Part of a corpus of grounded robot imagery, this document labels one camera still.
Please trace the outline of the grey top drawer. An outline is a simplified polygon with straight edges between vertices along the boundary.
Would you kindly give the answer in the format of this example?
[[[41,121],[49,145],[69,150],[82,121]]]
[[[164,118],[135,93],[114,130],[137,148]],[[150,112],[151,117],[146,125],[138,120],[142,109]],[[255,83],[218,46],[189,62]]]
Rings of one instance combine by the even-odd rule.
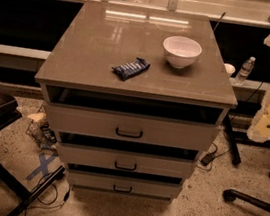
[[[129,140],[196,151],[207,151],[218,127],[198,123],[111,113],[58,104],[44,105],[51,128],[57,132]]]

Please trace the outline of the grey drawer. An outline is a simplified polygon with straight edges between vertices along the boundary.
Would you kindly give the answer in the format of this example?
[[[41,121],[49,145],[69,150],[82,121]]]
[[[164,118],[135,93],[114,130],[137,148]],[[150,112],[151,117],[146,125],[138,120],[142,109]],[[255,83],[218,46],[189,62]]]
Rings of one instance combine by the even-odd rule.
[[[69,173],[68,182],[72,186],[157,197],[165,200],[178,196],[182,189],[182,183],[184,183],[181,178],[80,164],[68,164],[67,171]]]
[[[129,140],[196,151],[207,151],[218,127],[198,123],[111,113],[58,104],[44,105],[51,128],[57,132]]]
[[[67,163],[180,178],[191,176],[198,155],[196,150],[76,134],[62,134],[57,150]]]

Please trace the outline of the grey drawer cabinet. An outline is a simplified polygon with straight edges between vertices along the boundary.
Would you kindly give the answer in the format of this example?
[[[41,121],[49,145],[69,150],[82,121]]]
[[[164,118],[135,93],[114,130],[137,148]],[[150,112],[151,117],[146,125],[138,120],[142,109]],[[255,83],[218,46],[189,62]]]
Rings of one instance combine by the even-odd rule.
[[[202,46],[177,69],[163,41],[184,36]],[[121,81],[113,67],[142,58],[149,69]],[[36,74],[46,104],[218,127],[237,105],[205,16],[88,1]]]

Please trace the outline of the grey middle drawer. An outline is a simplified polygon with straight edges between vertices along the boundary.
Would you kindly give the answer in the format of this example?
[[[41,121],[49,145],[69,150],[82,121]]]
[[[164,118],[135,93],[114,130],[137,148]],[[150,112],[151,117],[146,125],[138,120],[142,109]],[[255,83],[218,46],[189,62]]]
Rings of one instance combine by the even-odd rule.
[[[62,134],[57,150],[67,163],[180,178],[191,176],[198,155],[196,150],[76,134]]]

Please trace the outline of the grey bottom drawer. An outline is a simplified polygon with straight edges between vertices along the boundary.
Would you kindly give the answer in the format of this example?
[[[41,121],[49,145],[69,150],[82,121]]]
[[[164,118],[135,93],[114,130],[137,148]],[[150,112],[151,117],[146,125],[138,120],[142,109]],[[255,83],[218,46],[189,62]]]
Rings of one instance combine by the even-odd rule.
[[[67,171],[69,173],[68,182],[72,186],[157,197],[165,200],[178,196],[182,189],[182,183],[184,183],[181,178],[80,164],[68,164]]]

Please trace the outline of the clear water bottle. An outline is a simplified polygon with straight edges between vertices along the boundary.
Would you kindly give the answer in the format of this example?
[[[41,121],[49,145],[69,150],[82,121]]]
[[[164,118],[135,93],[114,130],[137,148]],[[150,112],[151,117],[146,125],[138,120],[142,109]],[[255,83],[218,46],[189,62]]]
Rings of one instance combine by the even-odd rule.
[[[247,79],[248,75],[252,72],[255,66],[255,57],[250,57],[241,66],[240,70],[237,72],[236,77],[234,78],[234,84],[236,86],[241,86],[244,84],[245,80]]]

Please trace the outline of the white paper cup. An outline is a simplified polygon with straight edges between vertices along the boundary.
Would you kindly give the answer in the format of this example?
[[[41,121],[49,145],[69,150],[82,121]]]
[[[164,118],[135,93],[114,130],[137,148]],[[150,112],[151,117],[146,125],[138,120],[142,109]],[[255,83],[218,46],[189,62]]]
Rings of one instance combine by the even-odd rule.
[[[230,63],[225,63],[224,67],[226,69],[226,73],[228,75],[228,77],[232,77],[233,73],[236,71],[235,67],[233,65],[231,65]]]

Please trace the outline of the white bowl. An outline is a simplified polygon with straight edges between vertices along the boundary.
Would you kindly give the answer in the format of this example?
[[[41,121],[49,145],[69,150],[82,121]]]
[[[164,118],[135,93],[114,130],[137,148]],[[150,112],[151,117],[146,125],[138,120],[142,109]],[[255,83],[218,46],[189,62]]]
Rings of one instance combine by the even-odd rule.
[[[202,46],[197,41],[178,35],[165,39],[163,50],[166,60],[177,69],[191,66],[202,54]]]

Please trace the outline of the blue snack bar wrapper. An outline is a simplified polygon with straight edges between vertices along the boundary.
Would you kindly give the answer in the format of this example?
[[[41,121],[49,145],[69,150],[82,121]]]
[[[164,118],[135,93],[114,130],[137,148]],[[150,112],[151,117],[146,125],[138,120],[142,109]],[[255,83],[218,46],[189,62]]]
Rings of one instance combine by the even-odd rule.
[[[127,62],[116,67],[114,66],[112,70],[118,75],[121,81],[125,81],[141,74],[142,72],[145,72],[147,69],[149,69],[149,67],[150,64],[148,61],[142,58],[136,58],[132,62]]]

